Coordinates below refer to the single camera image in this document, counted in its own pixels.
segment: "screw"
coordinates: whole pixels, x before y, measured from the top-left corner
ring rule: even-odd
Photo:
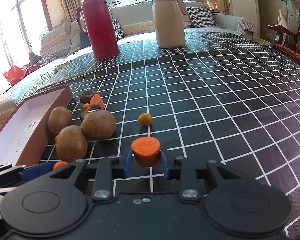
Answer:
[[[142,199],[142,201],[143,201],[143,202],[150,202],[150,201],[151,201],[151,198],[144,197],[144,198]]]
[[[182,195],[183,195],[183,197],[186,197],[186,198],[194,198],[198,195],[198,192],[194,189],[185,189],[182,192]]]
[[[107,198],[110,196],[110,192],[105,189],[100,189],[94,193],[94,196],[97,198]]]
[[[139,205],[139,204],[142,203],[142,200],[139,199],[139,198],[136,198],[136,199],[134,199],[132,202],[135,203],[135,204],[137,204],[137,205]]]

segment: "black grid tablecloth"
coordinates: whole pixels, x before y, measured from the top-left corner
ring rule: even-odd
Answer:
[[[215,159],[283,191],[292,203],[285,229],[300,239],[300,67],[274,50],[229,33],[186,35],[186,46],[159,49],[155,40],[126,43],[121,54],[95,62],[80,56],[39,92],[70,85],[73,124],[81,125],[86,90],[99,93],[116,117],[114,135],[88,142],[89,163],[128,151],[140,136],[159,139],[173,156]],[[149,112],[150,127],[138,116]],[[58,161],[53,139],[42,161]],[[177,189],[160,167],[133,163],[114,191]]]

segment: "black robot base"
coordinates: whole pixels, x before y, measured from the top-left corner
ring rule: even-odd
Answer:
[[[113,179],[128,177],[131,160],[131,151],[97,164],[79,159],[7,193],[0,211],[10,231],[1,239],[286,239],[285,194],[214,160],[194,165],[161,151],[165,178],[180,180],[177,192],[114,197]]]

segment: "small orange fruit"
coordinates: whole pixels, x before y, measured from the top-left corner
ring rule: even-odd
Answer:
[[[58,161],[55,163],[55,165],[53,165],[53,170],[56,170],[58,168],[61,168],[62,166],[65,166],[67,165],[68,163],[67,162],[64,162],[64,161]]]
[[[85,110],[88,110],[89,107],[90,107],[90,104],[84,104],[82,108],[83,108],[84,111],[85,111]]]
[[[143,113],[139,116],[138,122],[143,126],[151,125],[152,123],[152,116],[148,113]]]

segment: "zigzag pattern pillow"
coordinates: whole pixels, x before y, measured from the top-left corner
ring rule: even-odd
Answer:
[[[117,41],[124,38],[125,35],[123,33],[123,30],[122,30],[121,25],[118,22],[117,18],[112,19],[112,25],[113,25],[113,28],[114,28],[114,33],[115,33],[115,37],[117,38]]]
[[[218,27],[209,7],[187,7],[186,9],[194,27]]]

